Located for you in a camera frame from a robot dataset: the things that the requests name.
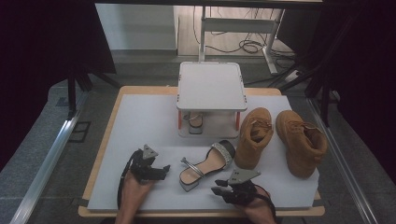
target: white wall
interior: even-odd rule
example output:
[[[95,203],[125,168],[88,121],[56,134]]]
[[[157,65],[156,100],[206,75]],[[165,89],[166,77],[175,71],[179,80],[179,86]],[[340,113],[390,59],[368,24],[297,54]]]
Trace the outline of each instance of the white wall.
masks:
[[[176,49],[173,6],[96,4],[110,49]]]

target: footwear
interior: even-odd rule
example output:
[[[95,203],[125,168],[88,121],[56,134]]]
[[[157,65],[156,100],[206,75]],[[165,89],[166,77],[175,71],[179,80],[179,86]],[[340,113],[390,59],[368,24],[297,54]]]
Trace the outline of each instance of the footwear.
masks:
[[[235,164],[242,169],[254,169],[273,133],[271,114],[267,109],[258,107],[250,111],[242,121]]]
[[[189,168],[180,173],[181,187],[190,191],[198,186],[199,180],[205,175],[227,169],[233,162],[234,155],[233,145],[227,140],[222,140],[213,144],[206,154],[206,159],[198,164],[192,164],[183,158],[181,161]]]
[[[304,122],[292,110],[282,111],[276,117],[276,132],[287,148],[290,172],[300,178],[311,176],[327,151],[324,133],[315,125]]]
[[[190,112],[188,115],[189,120],[189,133],[191,134],[201,134],[202,125],[204,123],[203,114],[201,112]]]

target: hand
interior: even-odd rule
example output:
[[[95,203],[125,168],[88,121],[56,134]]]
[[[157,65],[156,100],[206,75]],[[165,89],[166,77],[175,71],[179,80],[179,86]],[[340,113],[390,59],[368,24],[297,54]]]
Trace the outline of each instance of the hand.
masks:
[[[131,171],[128,171],[122,187],[120,211],[117,213],[116,224],[132,223],[137,209],[145,201],[154,183],[155,181],[149,180],[141,185]]]
[[[262,187],[259,186],[255,186],[255,187],[258,194],[270,198],[271,195],[267,191],[265,191]],[[255,224],[276,223],[273,214],[271,212],[270,206],[263,199],[255,198],[253,202],[251,202],[246,206],[238,205],[238,204],[235,204],[234,206],[242,210],[247,216],[247,218],[250,219],[250,221],[252,221]]]

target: white desk leg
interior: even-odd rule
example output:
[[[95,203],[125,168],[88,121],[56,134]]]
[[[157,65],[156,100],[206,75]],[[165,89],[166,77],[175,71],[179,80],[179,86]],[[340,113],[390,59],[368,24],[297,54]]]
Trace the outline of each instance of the white desk leg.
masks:
[[[265,61],[267,61],[268,64],[268,68],[270,69],[270,72],[272,75],[277,74],[277,70],[275,67],[275,63],[272,59],[271,56],[271,48],[274,44],[274,40],[276,38],[276,33],[277,33],[277,29],[279,28],[279,24],[280,24],[280,20],[282,19],[282,15],[283,15],[284,9],[280,9],[276,18],[275,18],[275,23],[274,23],[274,27],[273,30],[270,34],[269,40],[268,40],[268,44],[266,47],[263,48],[262,52],[264,54],[265,57]]]
[[[201,43],[199,47],[198,62],[205,61],[205,17],[206,17],[206,7],[202,7]]]

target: tan suede boot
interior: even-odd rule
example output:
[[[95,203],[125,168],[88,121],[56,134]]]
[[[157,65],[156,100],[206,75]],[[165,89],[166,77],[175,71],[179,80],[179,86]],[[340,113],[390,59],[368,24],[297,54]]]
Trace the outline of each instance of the tan suede boot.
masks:
[[[311,176],[327,151],[325,134],[313,124],[304,122],[292,110],[278,114],[276,132],[287,148],[290,172],[300,178]]]
[[[273,133],[271,115],[267,109],[258,107],[250,111],[241,125],[239,142],[233,159],[235,164],[242,169],[254,169]]]

